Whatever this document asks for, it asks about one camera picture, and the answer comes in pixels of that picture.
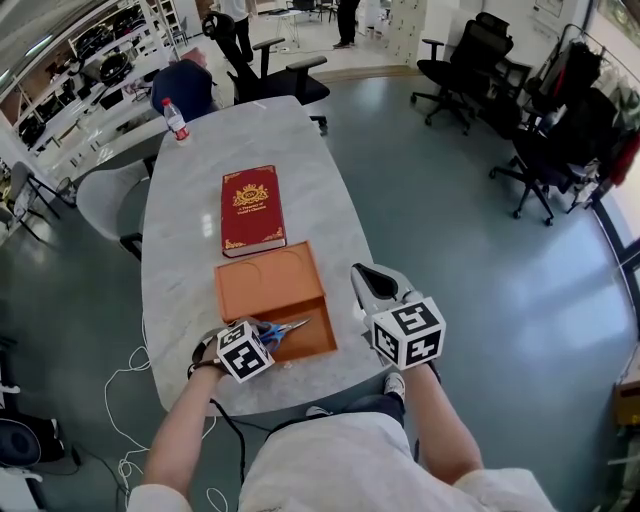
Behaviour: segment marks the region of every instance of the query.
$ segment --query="blue scissor handle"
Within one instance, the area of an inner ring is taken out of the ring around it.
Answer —
[[[282,326],[280,324],[272,324],[271,322],[262,322],[262,326],[267,327],[267,331],[260,335],[260,341],[263,345],[268,345],[269,343],[275,341],[276,344],[270,347],[269,352],[275,352],[280,347],[280,342],[282,338],[284,338],[285,332],[280,331]]]

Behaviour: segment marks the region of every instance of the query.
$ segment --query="scissors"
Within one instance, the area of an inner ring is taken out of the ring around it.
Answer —
[[[276,342],[275,345],[269,347],[269,352],[275,352],[280,347],[280,342],[284,335],[293,329],[306,324],[311,317],[301,318],[300,320],[294,320],[288,324],[272,324],[271,322],[262,322],[260,327],[267,329],[264,333],[260,334],[260,341],[266,346],[269,343]]]

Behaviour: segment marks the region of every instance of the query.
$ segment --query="marble table top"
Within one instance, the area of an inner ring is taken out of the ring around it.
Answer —
[[[369,247],[336,164],[297,100],[234,106],[192,121],[189,129],[188,146],[178,146],[171,134],[164,138],[143,231],[144,322],[164,408],[186,384],[200,337],[223,325],[213,274],[232,261],[220,244],[222,176],[262,165],[276,167],[288,243],[311,242],[338,350],[276,365],[243,384],[225,377],[217,399],[231,415],[255,414],[317,400],[381,372],[354,317],[349,279],[353,263],[371,262]]]

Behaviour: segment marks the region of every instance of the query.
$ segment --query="strap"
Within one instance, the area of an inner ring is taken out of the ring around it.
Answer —
[[[229,374],[229,370],[227,370],[224,366],[224,364],[222,364],[222,362],[215,362],[212,360],[208,360],[208,361],[200,361],[199,363],[195,363],[195,364],[191,364],[189,365],[189,369],[187,370],[187,378],[190,379],[191,376],[193,375],[193,373],[198,369],[198,368],[202,368],[203,366],[211,366],[213,368],[217,368],[218,370]]]

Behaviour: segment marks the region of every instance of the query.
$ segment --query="water bottle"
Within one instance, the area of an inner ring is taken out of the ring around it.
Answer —
[[[189,138],[189,130],[187,123],[184,122],[184,118],[180,113],[180,109],[171,103],[171,98],[163,99],[162,106],[164,107],[164,118],[167,121],[169,130],[173,132],[178,144],[185,144]]]

